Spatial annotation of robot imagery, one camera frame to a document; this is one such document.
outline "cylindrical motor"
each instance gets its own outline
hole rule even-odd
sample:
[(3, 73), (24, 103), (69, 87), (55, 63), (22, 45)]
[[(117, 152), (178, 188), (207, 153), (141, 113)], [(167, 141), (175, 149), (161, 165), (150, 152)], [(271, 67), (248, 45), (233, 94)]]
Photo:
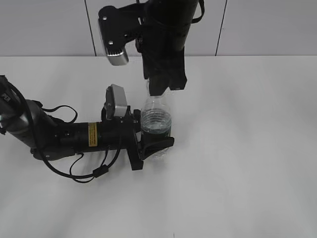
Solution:
[[(34, 101), (26, 101), (32, 115), (35, 131), (38, 137), (38, 142), (41, 147), (44, 147), (51, 140), (51, 132), (56, 125), (52, 121), (52, 119)], [(9, 119), (11, 117), (12, 115), (1, 115), (1, 119)], [(2, 122), (1, 125), (2, 127), (6, 127), (7, 132), (22, 141), (30, 148), (36, 148), (32, 131), (29, 127), (29, 122), (25, 113), (23, 113), (20, 117)]]

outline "white table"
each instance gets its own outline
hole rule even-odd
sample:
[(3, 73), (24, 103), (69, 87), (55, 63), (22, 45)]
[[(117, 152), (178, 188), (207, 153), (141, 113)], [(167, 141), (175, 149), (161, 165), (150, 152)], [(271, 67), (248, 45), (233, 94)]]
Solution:
[[(186, 69), (186, 89), (170, 96), (175, 145), (142, 171), (124, 151), (108, 174), (77, 184), (1, 136), (0, 237), (316, 237), (317, 57), (193, 57)], [(100, 120), (111, 83), (132, 108), (146, 96), (140, 58), (0, 58), (0, 73), (46, 108), (73, 106), (77, 121)], [(74, 159), (53, 165), (67, 172)]]

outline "water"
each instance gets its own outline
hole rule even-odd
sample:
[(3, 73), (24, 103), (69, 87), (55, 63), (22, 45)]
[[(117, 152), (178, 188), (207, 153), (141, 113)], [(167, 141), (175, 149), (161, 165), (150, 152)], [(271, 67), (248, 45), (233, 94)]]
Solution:
[(141, 129), (150, 134), (163, 134), (170, 130), (171, 115), (162, 109), (150, 109), (141, 112)]
[[(141, 130), (151, 134), (153, 138), (160, 136), (170, 136), (172, 125), (171, 115), (162, 109), (149, 109), (141, 111)], [(150, 159), (162, 159), (167, 148), (151, 155)]]

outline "white wall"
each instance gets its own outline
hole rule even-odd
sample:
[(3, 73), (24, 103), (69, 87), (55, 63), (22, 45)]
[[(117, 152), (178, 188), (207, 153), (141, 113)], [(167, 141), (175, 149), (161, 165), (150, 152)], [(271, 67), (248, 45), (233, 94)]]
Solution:
[(217, 55), (317, 55), (317, 0), (228, 0)]
[[(99, 9), (134, 0), (86, 1), (102, 56)], [(206, 15), (190, 30), (186, 55), (215, 55), (225, 2), (205, 0)], [(316, 12), (317, 0), (227, 0), (217, 55), (317, 55)], [(85, 0), (0, 0), (0, 56), (94, 56), (93, 40)], [(134, 42), (127, 49), (137, 55)]]
[(0, 0), (0, 56), (93, 56), (83, 0)]

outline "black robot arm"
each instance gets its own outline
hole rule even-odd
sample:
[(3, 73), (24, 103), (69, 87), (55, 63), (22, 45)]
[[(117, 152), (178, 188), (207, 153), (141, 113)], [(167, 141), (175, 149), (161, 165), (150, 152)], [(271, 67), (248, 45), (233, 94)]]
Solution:
[[(193, 19), (198, 3), (202, 15)], [(99, 11), (106, 56), (113, 65), (127, 64), (125, 44), (136, 40), (144, 78), (150, 80), (150, 95), (162, 95), (168, 87), (182, 90), (187, 82), (185, 41), (191, 24), (200, 21), (204, 13), (204, 0), (149, 0), (122, 8), (106, 6)]]
[[(127, 150), (132, 170), (141, 170), (147, 157), (174, 144), (173, 137), (141, 135), (138, 141), (140, 111), (131, 113), (123, 88), (114, 84), (107, 88), (102, 120), (95, 123), (74, 123), (77, 113), (70, 122), (47, 115), (45, 112), (59, 107), (47, 110), (38, 101), (26, 100), (3, 75), (0, 76), (0, 95), (1, 133), (12, 134), (31, 148), (34, 158), (43, 160), (52, 171), (67, 178), (99, 177), (113, 165), (121, 149)], [(108, 150), (117, 150), (113, 161), (86, 176), (60, 172), (49, 163), (75, 154)]]

